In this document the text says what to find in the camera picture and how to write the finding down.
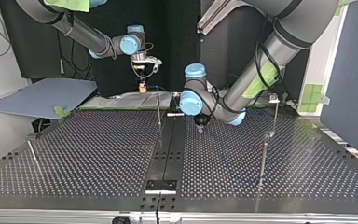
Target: gray panel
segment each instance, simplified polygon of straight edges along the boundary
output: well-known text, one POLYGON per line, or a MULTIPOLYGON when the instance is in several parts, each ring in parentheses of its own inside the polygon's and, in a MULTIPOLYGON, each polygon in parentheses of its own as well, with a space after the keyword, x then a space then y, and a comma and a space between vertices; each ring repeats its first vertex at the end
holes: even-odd
POLYGON ((273 113, 248 110, 241 126, 212 121, 204 133, 187 119, 186 133, 172 140, 185 140, 175 211, 358 214, 358 160, 291 109, 280 109, 259 190, 273 113))
POLYGON ((0 208, 138 210, 158 138, 157 111, 79 112, 0 161, 0 208))
POLYGON ((322 123, 358 149, 358 1, 348 9, 327 96, 322 123))

